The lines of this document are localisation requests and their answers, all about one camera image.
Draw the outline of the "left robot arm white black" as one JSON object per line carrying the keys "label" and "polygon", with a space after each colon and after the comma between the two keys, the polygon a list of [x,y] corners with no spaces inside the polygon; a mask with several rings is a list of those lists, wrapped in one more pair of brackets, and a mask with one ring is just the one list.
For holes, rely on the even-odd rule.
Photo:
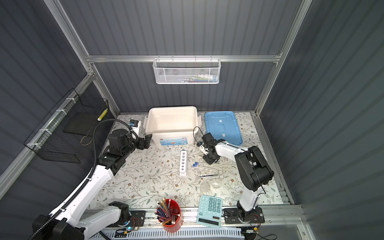
{"label": "left robot arm white black", "polygon": [[31,240],[87,240],[109,225],[126,228],[132,223],[129,205],[121,202],[112,202],[101,212],[81,219],[92,199],[117,174],[127,157],[150,146],[152,135],[138,136],[140,121],[118,123],[124,128],[109,134],[109,145],[102,155],[94,151],[94,164],[83,181],[51,213],[35,219]]}

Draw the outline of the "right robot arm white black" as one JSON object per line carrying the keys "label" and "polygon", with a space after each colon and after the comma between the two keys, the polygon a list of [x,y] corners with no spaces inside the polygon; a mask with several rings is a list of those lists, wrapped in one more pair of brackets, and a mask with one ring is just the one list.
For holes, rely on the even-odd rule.
{"label": "right robot arm white black", "polygon": [[242,196],[237,202],[238,218],[243,223],[254,219],[258,220],[258,224],[264,223],[258,198],[265,192],[264,186],[273,179],[275,173],[261,150],[256,146],[243,149],[223,139],[216,140],[210,133],[203,135],[197,141],[197,146],[204,153],[203,160],[209,165],[216,163],[221,157],[236,163],[244,186]]}

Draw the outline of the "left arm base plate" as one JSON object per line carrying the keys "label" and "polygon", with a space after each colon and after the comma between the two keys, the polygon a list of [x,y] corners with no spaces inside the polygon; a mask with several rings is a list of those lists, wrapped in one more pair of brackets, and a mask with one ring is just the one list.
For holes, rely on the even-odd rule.
{"label": "left arm base plate", "polygon": [[117,227],[143,227],[146,217],[146,211],[130,211],[130,219],[117,222],[108,226],[108,228],[117,228]]}

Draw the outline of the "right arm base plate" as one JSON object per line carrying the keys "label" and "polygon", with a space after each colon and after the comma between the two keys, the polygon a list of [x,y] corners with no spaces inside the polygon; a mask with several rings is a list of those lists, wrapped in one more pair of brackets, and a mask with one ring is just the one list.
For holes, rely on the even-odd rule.
{"label": "right arm base plate", "polygon": [[244,212],[237,208],[225,208],[222,215],[226,224],[263,224],[265,217],[260,207]]}

